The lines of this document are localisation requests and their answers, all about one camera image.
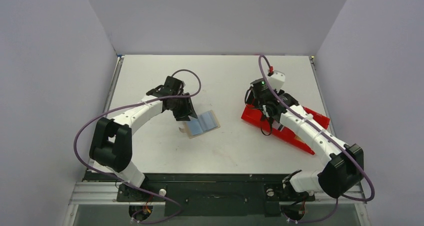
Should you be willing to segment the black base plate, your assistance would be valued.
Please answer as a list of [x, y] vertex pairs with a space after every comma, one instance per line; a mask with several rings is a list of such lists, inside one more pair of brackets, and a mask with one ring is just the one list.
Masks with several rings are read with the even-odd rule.
[[121, 185], [112, 174], [86, 172], [83, 180], [112, 183], [112, 201], [128, 203], [130, 216], [147, 221], [164, 206], [164, 215], [172, 216], [247, 216], [262, 214], [305, 215], [305, 203], [330, 203], [335, 200], [321, 191], [289, 197], [283, 189], [287, 174], [188, 174], [148, 173], [142, 191]]

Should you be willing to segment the beige leather card holder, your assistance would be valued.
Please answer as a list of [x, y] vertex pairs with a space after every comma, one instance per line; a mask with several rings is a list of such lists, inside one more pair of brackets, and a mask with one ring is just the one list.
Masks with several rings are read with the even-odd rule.
[[221, 125], [213, 110], [206, 111], [198, 118], [190, 118], [190, 121], [184, 121], [179, 131], [192, 139], [220, 128]]

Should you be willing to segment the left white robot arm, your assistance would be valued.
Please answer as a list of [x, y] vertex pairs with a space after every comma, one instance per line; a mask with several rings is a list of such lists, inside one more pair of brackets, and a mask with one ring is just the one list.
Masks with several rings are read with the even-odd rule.
[[190, 93], [184, 82], [167, 76], [164, 84], [149, 90], [136, 106], [111, 119], [102, 117], [95, 126], [89, 150], [90, 159], [111, 170], [123, 181], [132, 184], [130, 195], [137, 201], [148, 197], [145, 175], [133, 163], [133, 135], [150, 119], [166, 110], [176, 121], [197, 118]]

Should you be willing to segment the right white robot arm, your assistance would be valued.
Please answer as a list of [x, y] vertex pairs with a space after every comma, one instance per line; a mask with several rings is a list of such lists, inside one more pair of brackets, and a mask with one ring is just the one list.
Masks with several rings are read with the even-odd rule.
[[324, 168], [315, 171], [297, 170], [282, 182], [282, 193], [288, 199], [311, 191], [323, 191], [339, 198], [363, 179], [363, 150], [347, 145], [320, 126], [313, 116], [289, 93], [280, 90], [276, 98], [264, 79], [253, 81], [247, 103], [261, 112], [268, 122], [276, 122], [298, 136], [320, 159]]

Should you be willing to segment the aluminium frame rail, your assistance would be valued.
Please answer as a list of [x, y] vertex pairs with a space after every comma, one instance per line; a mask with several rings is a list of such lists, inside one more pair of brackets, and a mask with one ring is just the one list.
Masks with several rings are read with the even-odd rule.
[[316, 122], [313, 114], [298, 100], [283, 90], [285, 75], [276, 71], [264, 55], [258, 58], [261, 73], [250, 83], [243, 103], [246, 110], [258, 113], [256, 125], [268, 124], [268, 133], [286, 129], [298, 136], [318, 156], [322, 170], [296, 170], [290, 174], [180, 174], [144, 173], [134, 165], [132, 137], [143, 125], [164, 111], [171, 111], [175, 120], [192, 122], [197, 119], [191, 93], [184, 91], [184, 82], [174, 75], [150, 89], [137, 103], [118, 107], [119, 115], [108, 118], [103, 112], [94, 118], [95, 131], [89, 149], [89, 157], [106, 168], [104, 177], [120, 181], [127, 188], [140, 194], [160, 197], [159, 190], [166, 190], [161, 198], [175, 204], [176, 212], [196, 214], [197, 204], [219, 205], [212, 212], [222, 216], [226, 204], [247, 204], [265, 215], [284, 215], [288, 222], [303, 223], [305, 210], [301, 203], [314, 200], [314, 193], [321, 191], [339, 200], [363, 179], [364, 152], [356, 145], [348, 145]]

